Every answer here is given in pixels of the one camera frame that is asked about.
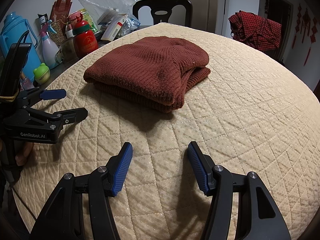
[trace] silver bolt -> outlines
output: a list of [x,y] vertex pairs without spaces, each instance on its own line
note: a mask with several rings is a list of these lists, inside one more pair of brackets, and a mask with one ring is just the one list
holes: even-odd
[[221,165],[216,165],[216,166],[214,167],[214,169],[215,169],[216,171],[223,171],[223,167],[222,167]]
[[255,178],[258,177],[258,174],[255,173],[254,171],[250,171],[250,172],[249,172],[249,176],[250,176],[251,178],[255,179]]
[[100,167],[98,168],[98,171],[101,172],[101,173],[105,172],[106,170],[107,170],[107,167],[106,167],[106,166],[100,166]]
[[72,173],[66,173],[63,175],[64,179],[71,179],[71,177],[72,177]]

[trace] red paper bag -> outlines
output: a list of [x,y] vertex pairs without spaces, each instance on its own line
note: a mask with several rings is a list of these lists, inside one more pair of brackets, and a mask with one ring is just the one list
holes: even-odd
[[66,25],[68,21],[71,4],[71,0],[57,0],[54,2],[52,6],[50,20],[52,20],[53,22],[60,21],[60,27],[63,34],[66,31]]

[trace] green lid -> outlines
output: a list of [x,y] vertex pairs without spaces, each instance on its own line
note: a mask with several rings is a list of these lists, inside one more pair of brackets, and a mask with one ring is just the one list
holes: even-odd
[[41,76],[43,76],[49,68],[45,63],[41,63],[40,66],[33,70],[33,74],[35,75],[35,79],[39,79]]
[[81,26],[81,27],[79,27],[79,28],[73,29],[73,30],[72,30],[72,34],[73,34],[74,36],[76,36],[76,35],[78,35],[78,34],[80,34],[80,33],[86,32],[86,31],[88,31],[88,30],[90,30],[90,29],[91,29],[91,28],[90,28],[90,25],[89,25],[89,24],[86,24],[86,25],[83,25],[83,26]]

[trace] beige tablecloth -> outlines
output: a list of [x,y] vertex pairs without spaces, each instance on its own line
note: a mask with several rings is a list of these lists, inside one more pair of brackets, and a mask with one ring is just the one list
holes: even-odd
[[[206,50],[211,74],[170,114],[101,93],[83,73],[112,49],[146,36],[185,38]],[[56,145],[36,144],[17,191],[38,215],[63,174],[90,173],[121,145],[133,145],[122,191],[111,199],[122,239],[199,239],[211,199],[199,190],[186,158],[190,141],[229,171],[255,171],[271,192],[295,240],[319,207],[320,105],[286,68],[253,48],[212,33],[161,23],[133,32],[89,54],[49,89],[59,101],[36,105],[53,113],[86,107],[89,116],[65,127]],[[16,198],[29,230],[34,221]],[[229,238],[235,233],[234,198]],[[87,239],[92,239],[84,198]]]

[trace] brown ribbed sweater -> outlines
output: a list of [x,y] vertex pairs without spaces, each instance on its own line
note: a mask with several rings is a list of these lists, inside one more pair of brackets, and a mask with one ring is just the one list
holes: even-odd
[[84,80],[121,98],[168,113],[208,76],[208,54],[181,38],[146,37],[120,46],[84,72]]

